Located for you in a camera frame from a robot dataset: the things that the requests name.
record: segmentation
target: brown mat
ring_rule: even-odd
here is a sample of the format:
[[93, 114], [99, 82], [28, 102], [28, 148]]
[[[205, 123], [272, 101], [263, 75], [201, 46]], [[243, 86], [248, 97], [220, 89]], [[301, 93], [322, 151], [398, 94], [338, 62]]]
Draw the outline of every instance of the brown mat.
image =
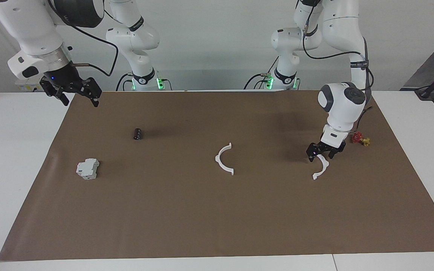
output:
[[[316, 98], [76, 96], [0, 261], [434, 251], [434, 203], [374, 102], [360, 127], [372, 146], [348, 144], [312, 180]], [[214, 161], [229, 142], [234, 176]], [[75, 173], [86, 158], [101, 161], [96, 180]]]

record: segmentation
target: green light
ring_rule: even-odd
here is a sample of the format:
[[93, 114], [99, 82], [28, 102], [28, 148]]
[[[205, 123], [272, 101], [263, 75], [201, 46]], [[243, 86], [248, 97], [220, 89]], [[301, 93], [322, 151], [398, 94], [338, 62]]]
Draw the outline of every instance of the green light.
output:
[[157, 85], [158, 85], [158, 89], [162, 90], [165, 89], [165, 84], [162, 82], [162, 80], [160, 78], [157, 77]]
[[266, 88], [267, 88], [267, 89], [272, 89], [272, 83], [274, 83], [274, 78], [273, 78], [273, 77], [271, 77], [271, 78], [267, 81]]

